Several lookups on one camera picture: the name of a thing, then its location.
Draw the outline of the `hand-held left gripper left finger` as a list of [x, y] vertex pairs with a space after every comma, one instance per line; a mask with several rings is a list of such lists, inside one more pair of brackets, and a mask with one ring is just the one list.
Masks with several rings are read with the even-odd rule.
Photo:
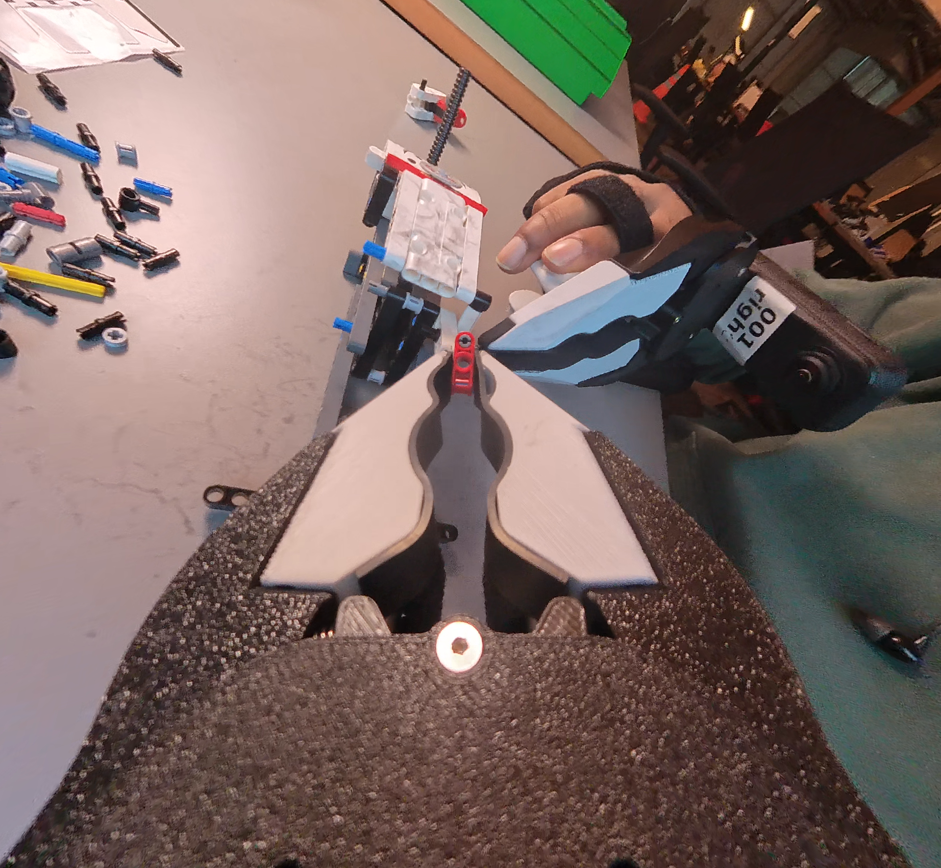
[[438, 353], [339, 424], [261, 573], [265, 588], [358, 590], [366, 575], [415, 544], [432, 490], [418, 435], [440, 399]]

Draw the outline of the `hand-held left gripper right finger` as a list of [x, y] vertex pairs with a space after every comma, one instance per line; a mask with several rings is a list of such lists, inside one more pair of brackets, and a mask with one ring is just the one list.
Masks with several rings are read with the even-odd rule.
[[488, 522], [497, 541], [569, 590], [657, 585], [589, 430], [487, 352], [477, 363], [481, 445], [496, 472]]

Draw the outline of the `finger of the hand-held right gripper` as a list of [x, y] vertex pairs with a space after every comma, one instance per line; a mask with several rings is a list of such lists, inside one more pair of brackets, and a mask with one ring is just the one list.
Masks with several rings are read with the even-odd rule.
[[582, 385], [629, 365], [638, 334], [577, 334], [540, 349], [515, 348], [515, 372], [530, 382]]
[[638, 334], [631, 321], [655, 313], [676, 294], [690, 264], [639, 278], [605, 261], [516, 310], [481, 337], [482, 350], [515, 368], [515, 348], [540, 349], [577, 334]]

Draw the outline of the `white brick toy truck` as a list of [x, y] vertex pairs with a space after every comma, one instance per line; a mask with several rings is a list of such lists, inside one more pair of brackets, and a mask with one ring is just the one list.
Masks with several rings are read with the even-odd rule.
[[479, 194], [394, 142], [372, 146], [363, 224], [372, 240], [350, 250], [344, 277], [358, 287], [347, 336], [353, 380], [390, 386], [422, 348], [450, 351], [472, 336], [492, 297], [478, 286], [486, 207]]

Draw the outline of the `grey desk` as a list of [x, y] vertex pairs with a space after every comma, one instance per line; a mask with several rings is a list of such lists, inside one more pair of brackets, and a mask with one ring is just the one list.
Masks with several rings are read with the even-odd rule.
[[2, 854], [65, 775], [124, 651], [221, 513], [204, 488], [261, 486], [314, 434], [347, 311], [370, 145], [414, 152], [409, 84], [454, 66], [379, 0], [131, 0], [183, 45], [55, 74], [65, 134], [88, 124], [109, 193], [115, 142], [173, 200], [135, 235], [181, 259], [125, 261], [108, 302], [7, 301], [2, 328]]

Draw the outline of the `person's right hand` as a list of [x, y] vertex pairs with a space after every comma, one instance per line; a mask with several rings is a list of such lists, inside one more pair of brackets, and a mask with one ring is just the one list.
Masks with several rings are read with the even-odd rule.
[[574, 190], [582, 181], [606, 176], [618, 179], [636, 196], [643, 214], [632, 212], [630, 221], [633, 230], [649, 229], [646, 246], [693, 214], [667, 183], [596, 167], [573, 174], [535, 199], [532, 212], [498, 253], [499, 268], [517, 274], [540, 262], [551, 273], [579, 273], [625, 252], [614, 215], [593, 196]]

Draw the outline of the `person's green sweatshirt torso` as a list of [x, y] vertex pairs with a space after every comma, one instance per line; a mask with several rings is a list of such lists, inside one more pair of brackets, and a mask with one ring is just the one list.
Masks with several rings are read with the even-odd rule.
[[[940, 404], [899, 402], [834, 432], [756, 438], [673, 417], [673, 497], [757, 593], [826, 737], [915, 866], [939, 866]], [[910, 636], [910, 665], [853, 626], [856, 608]]]

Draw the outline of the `black ridged rod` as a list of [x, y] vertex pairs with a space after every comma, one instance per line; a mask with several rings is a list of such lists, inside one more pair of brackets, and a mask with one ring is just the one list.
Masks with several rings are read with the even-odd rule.
[[464, 67], [459, 67], [453, 88], [445, 104], [443, 116], [441, 122], [439, 123], [436, 137], [427, 156], [428, 163], [433, 166], [437, 166], [440, 163], [441, 155], [443, 154], [448, 139], [455, 127], [456, 120], [459, 115], [459, 111], [461, 109], [470, 80], [470, 72]]

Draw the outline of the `small white red brick assembly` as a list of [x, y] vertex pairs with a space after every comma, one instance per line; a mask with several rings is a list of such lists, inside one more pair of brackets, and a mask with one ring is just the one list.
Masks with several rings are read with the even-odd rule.
[[448, 95], [429, 87], [425, 79], [412, 83], [406, 98], [406, 114], [420, 122], [441, 124], [448, 108]]

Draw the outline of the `black earbud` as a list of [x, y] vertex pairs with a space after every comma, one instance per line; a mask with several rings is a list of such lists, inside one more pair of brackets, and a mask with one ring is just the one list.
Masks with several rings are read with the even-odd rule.
[[856, 630], [882, 652], [910, 665], [924, 662], [931, 635], [910, 636], [892, 623], [856, 608], [850, 610], [850, 619]]

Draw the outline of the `green plastic bin stack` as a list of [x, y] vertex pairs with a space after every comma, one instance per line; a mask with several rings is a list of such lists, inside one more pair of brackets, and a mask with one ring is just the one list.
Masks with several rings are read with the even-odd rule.
[[606, 0], [461, 1], [578, 105], [606, 94], [631, 44]]

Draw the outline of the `pile of small brick parts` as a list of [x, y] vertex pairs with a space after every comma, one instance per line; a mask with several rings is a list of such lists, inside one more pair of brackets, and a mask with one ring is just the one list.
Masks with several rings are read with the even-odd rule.
[[113, 123], [49, 72], [26, 75], [2, 117], [2, 308], [67, 328], [79, 347], [129, 345], [128, 288], [182, 262], [171, 234], [182, 180], [157, 144]]

